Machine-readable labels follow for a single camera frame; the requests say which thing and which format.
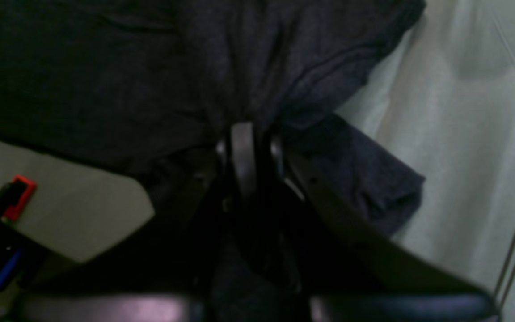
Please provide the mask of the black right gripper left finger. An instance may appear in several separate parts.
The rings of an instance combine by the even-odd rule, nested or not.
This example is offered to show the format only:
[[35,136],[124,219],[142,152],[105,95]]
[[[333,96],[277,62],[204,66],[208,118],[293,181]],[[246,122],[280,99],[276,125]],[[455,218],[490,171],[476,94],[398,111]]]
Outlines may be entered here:
[[236,123],[161,214],[74,275],[39,292],[39,309],[204,309],[215,253],[258,206],[255,128]]

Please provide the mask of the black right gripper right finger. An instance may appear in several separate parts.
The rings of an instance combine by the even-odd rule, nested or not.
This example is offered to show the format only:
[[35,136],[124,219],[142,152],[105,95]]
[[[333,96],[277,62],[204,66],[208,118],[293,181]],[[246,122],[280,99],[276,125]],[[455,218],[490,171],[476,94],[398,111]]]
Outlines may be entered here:
[[311,162],[266,145],[276,220],[314,300],[490,300],[488,293],[417,259],[372,228]]

